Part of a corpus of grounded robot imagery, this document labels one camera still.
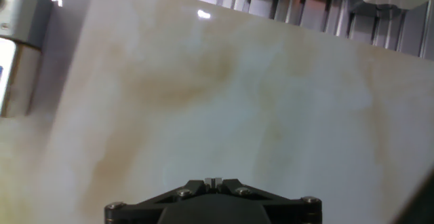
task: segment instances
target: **screw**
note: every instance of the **screw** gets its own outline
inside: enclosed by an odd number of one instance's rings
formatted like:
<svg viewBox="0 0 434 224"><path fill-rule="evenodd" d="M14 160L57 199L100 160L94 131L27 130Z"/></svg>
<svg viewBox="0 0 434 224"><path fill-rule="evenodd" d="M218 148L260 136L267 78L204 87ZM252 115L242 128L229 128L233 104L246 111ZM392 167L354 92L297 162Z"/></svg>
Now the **screw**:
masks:
<svg viewBox="0 0 434 224"><path fill-rule="evenodd" d="M239 187L239 188L237 188L235 191L236 191L236 192L238 193L238 195L240 195L240 196L246 196L246 195L249 195L249 194L252 193L252 192L250 191L250 189L248 189L247 187Z"/></svg>
<svg viewBox="0 0 434 224"><path fill-rule="evenodd" d="M126 206L126 205L127 204L124 202L113 202L113 203L109 204L108 206L106 206L106 208L114 210L114 209L121 208L121 207Z"/></svg>
<svg viewBox="0 0 434 224"><path fill-rule="evenodd" d="M2 24L0 25L0 28L1 28L2 30L9 30L9 25L6 24L6 23L2 23Z"/></svg>
<svg viewBox="0 0 434 224"><path fill-rule="evenodd" d="M315 197L312 197L312 196L306 196L306 197L303 197L303 198L301 198L304 202L306 202L306 203L316 203L316 202L318 202L319 201L319 199L318 198L315 198Z"/></svg>
<svg viewBox="0 0 434 224"><path fill-rule="evenodd" d="M176 192L180 197L190 196L192 194L190 189L179 189Z"/></svg>

